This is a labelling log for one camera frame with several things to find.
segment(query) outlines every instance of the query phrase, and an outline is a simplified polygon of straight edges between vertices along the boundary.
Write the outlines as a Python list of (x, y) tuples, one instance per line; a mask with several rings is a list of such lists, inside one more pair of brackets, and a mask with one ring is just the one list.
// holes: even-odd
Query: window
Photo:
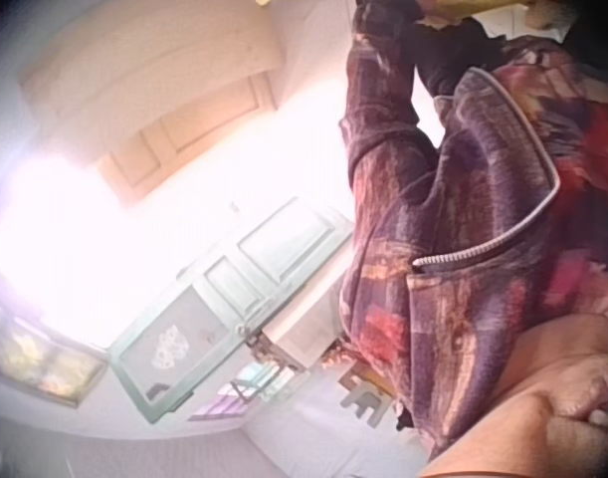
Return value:
[(283, 363), (250, 363), (189, 421), (242, 417), (259, 400), (271, 400), (296, 374)]

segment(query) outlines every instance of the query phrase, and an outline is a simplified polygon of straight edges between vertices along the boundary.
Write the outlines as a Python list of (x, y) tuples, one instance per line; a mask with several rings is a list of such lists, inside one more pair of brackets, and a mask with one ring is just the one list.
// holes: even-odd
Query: dark hair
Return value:
[(580, 62), (608, 71), (608, 2), (562, 0), (577, 13), (564, 44)]

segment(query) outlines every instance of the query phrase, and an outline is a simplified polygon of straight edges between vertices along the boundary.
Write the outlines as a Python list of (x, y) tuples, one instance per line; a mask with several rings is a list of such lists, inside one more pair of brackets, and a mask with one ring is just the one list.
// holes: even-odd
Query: person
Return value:
[(418, 23), (440, 13), (357, 1), (344, 328), (429, 448), (422, 476), (590, 477), (608, 462), (608, 63), (575, 34), (578, 60), (471, 19)]

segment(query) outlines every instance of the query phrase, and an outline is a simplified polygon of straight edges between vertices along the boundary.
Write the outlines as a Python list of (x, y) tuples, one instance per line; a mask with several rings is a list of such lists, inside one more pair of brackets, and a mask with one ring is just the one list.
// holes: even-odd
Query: jacket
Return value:
[(608, 76), (552, 41), (507, 42), (417, 127), (393, 2), (359, 6), (341, 122), (356, 204), (346, 332), (432, 458), (483, 415), (523, 331), (608, 314)]

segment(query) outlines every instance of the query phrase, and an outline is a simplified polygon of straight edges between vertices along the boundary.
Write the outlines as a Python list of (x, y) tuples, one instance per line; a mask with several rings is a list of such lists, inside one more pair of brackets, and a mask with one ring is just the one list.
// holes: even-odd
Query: zipper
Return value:
[(481, 75), (485, 78), (486, 81), (491, 83), (496, 90), (503, 96), (504, 100), (511, 106), (512, 110), (515, 112), (516, 116), (520, 119), (520, 122), (524, 125), (526, 132), (528, 133), (530, 139), (533, 141), (534, 147), (537, 152), (542, 156), (542, 159), (547, 165), (549, 172), (551, 173), (551, 179), (553, 182), (553, 188), (551, 192), (529, 213), (527, 214), (520, 222), (518, 222), (515, 226), (512, 227), (509, 231), (504, 232), (498, 237), (487, 241), (478, 246), (470, 247), (468, 249), (464, 249), (458, 252), (452, 252), (449, 254), (439, 254), (434, 256), (426, 256), (415, 259), (412, 261), (412, 266), (416, 268), (421, 268), (424, 266), (430, 265), (442, 265), (448, 263), (455, 263), (459, 261), (469, 260), (476, 257), (483, 256), (489, 252), (494, 251), (495, 249), (503, 246), (506, 242), (513, 239), (517, 234), (526, 229), (529, 225), (531, 225), (535, 219), (540, 216), (544, 212), (544, 210), (550, 205), (551, 201), (555, 199), (560, 191), (560, 176), (558, 175), (558, 171), (555, 168), (555, 164), (553, 160), (549, 156), (549, 154), (544, 149), (540, 138), (533, 130), (533, 126), (529, 123), (528, 119), (520, 109), (520, 107), (515, 103), (513, 98), (507, 92), (507, 90), (501, 85), (501, 83), (494, 78), (490, 73), (485, 70), (481, 70), (480, 68), (471, 67), (471, 71), (474, 73)]

